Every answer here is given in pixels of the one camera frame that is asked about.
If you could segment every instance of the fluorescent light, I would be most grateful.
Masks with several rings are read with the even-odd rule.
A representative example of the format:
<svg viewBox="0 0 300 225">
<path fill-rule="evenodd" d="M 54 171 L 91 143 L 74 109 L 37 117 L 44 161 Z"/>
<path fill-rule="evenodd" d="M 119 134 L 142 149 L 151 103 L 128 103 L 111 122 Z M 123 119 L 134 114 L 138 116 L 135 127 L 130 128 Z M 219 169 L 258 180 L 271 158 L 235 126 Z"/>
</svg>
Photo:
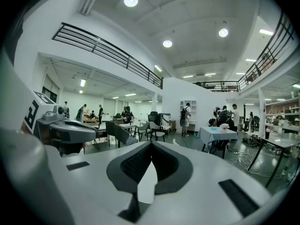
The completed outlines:
<svg viewBox="0 0 300 225">
<path fill-rule="evenodd" d="M 82 79 L 81 82 L 80 82 L 80 86 L 84 87 L 84 85 L 85 85 L 85 79 Z"/>
<path fill-rule="evenodd" d="M 300 88 L 300 84 L 294 84 L 293 87 L 294 88 Z"/>
<path fill-rule="evenodd" d="M 273 35 L 273 32 L 270 32 L 270 31 L 267 31 L 267 30 L 264 30 L 264 29 L 260 29 L 259 32 L 263 33 L 263 34 L 271 35 L 271 36 Z"/>
<path fill-rule="evenodd" d="M 220 31 L 219 31 L 219 36 L 220 37 L 226 37 L 228 35 L 228 30 L 225 29 L 225 28 L 222 28 Z"/>
<path fill-rule="evenodd" d="M 164 47 L 171 47 L 172 46 L 172 42 L 170 40 L 166 40 L 163 42 Z"/>
<path fill-rule="evenodd" d="M 124 3 L 127 7 L 134 7 L 137 5 L 138 0 L 124 0 Z"/>
<path fill-rule="evenodd" d="M 155 66 L 155 68 L 156 68 L 158 71 L 161 72 L 161 69 L 160 69 L 157 65 L 154 65 L 154 66 Z"/>
</svg>

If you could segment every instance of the white tablecloth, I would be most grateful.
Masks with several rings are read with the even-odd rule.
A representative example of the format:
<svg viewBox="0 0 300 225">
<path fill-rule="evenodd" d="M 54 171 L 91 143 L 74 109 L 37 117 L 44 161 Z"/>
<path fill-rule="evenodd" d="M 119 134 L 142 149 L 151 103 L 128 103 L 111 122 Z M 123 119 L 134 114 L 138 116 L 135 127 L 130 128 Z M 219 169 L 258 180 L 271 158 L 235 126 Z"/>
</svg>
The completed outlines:
<svg viewBox="0 0 300 225">
<path fill-rule="evenodd" d="M 238 134 L 229 129 L 226 129 L 225 132 L 222 132 L 222 128 L 220 127 L 200 127 L 198 137 L 200 137 L 202 142 L 206 144 L 208 148 L 211 146 L 212 141 L 238 139 Z"/>
</svg>

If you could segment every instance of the shorts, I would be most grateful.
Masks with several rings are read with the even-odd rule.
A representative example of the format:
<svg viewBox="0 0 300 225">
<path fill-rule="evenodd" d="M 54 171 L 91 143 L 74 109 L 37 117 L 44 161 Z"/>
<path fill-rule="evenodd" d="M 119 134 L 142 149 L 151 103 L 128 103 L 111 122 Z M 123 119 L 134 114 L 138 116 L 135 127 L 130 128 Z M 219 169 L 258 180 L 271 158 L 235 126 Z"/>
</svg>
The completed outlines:
<svg viewBox="0 0 300 225">
<path fill-rule="evenodd" d="M 186 124 L 184 125 L 184 127 L 188 127 L 189 126 L 189 118 L 186 118 Z"/>
</svg>

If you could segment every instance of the gray floor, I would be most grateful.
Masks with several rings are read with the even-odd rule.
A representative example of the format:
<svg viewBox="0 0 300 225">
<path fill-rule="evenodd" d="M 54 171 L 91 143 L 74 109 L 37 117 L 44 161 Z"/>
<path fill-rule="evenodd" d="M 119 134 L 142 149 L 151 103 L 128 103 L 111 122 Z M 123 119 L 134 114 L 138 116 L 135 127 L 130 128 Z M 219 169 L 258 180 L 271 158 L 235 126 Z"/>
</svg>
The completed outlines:
<svg viewBox="0 0 300 225">
<path fill-rule="evenodd" d="M 179 144 L 180 146 L 188 147 L 188 148 L 194 149 L 194 150 L 201 150 L 203 147 L 203 143 L 201 142 L 201 140 L 199 138 L 194 137 L 194 134 L 189 134 L 189 136 L 190 137 L 182 137 L 181 134 L 172 132 L 169 135 L 165 136 L 165 142 L 173 143 L 173 139 L 175 139 L 176 143 Z M 252 155 L 255 152 L 257 152 L 258 149 L 251 148 L 242 142 L 242 138 L 247 137 L 247 136 L 248 136 L 247 134 L 239 131 L 239 140 L 236 143 L 229 143 L 229 150 L 237 149 L 239 152 L 244 152 L 244 153 L 250 154 L 251 156 L 250 157 L 247 156 L 247 158 L 251 159 Z M 142 141 L 146 141 L 146 140 L 147 140 L 147 138 L 145 136 L 143 136 Z M 110 137 L 110 147 L 108 146 L 108 142 L 100 142 L 99 148 L 100 148 L 100 152 L 110 150 L 110 149 L 115 149 L 116 145 L 115 145 L 114 137 Z M 85 150 L 86 154 L 91 154 L 91 153 L 95 153 L 95 152 L 99 152 L 99 150 L 97 148 L 95 148 L 93 145 L 87 145 L 86 150 Z M 265 148 L 263 148 L 261 151 L 261 154 L 265 154 L 265 153 L 267 153 L 267 152 L 265 152 Z M 240 165 L 234 165 L 234 166 L 236 166 L 237 168 L 239 168 L 241 170 L 244 170 L 245 173 L 247 173 L 249 176 L 256 179 L 263 186 L 265 186 L 270 178 L 270 175 L 274 171 L 274 168 L 275 168 L 275 166 L 277 164 L 277 160 L 278 160 L 278 156 L 274 156 L 274 154 L 269 153 L 269 152 L 268 152 L 268 154 L 271 154 L 273 156 L 271 157 L 271 156 L 267 156 L 267 155 L 259 155 L 250 171 L 253 173 L 260 173 L 262 175 L 269 175 L 269 177 L 268 176 L 264 177 L 261 175 L 248 173 Z M 214 155 L 221 158 L 222 151 L 217 150 L 214 153 Z M 234 152 L 232 152 L 232 151 L 226 151 L 226 154 L 225 154 L 226 161 L 232 163 L 232 159 L 237 159 L 238 157 L 240 157 L 240 155 L 234 154 Z M 288 184 L 287 175 L 281 175 L 286 162 L 287 162 L 287 158 L 283 157 L 282 161 L 280 163 L 280 167 L 278 168 L 278 171 L 277 171 L 278 175 L 275 176 L 278 178 L 274 178 L 272 180 L 272 182 L 270 183 L 270 185 L 267 187 L 267 189 L 271 192 L 271 194 L 275 194 L 276 192 L 278 192 L 279 190 L 281 190 Z M 296 159 L 294 159 L 294 158 L 291 159 L 287 173 L 291 173 L 291 174 L 295 173 L 297 162 L 298 161 Z"/>
</svg>

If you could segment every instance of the balcony railing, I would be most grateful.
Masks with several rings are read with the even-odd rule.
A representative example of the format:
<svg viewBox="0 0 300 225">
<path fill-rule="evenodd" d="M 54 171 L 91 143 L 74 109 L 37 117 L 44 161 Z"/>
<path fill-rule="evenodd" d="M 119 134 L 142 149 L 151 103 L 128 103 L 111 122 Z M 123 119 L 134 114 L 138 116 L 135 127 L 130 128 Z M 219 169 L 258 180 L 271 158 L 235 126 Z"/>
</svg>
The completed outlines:
<svg viewBox="0 0 300 225">
<path fill-rule="evenodd" d="M 210 90 L 213 89 L 214 91 L 223 91 L 224 89 L 220 84 L 225 83 L 226 85 L 227 83 L 231 83 L 237 86 L 236 91 L 240 91 L 267 71 L 286 52 L 289 47 L 289 42 L 294 39 L 295 35 L 292 23 L 288 17 L 281 12 L 280 19 L 272 37 L 245 75 L 238 81 L 206 82 L 204 87 Z M 203 87 L 203 82 L 196 82 L 195 84 L 202 84 Z"/>
<path fill-rule="evenodd" d="M 163 78 L 158 77 L 127 52 L 88 31 L 62 22 L 61 27 L 52 39 L 108 59 L 146 79 L 155 86 L 163 88 Z"/>
</svg>

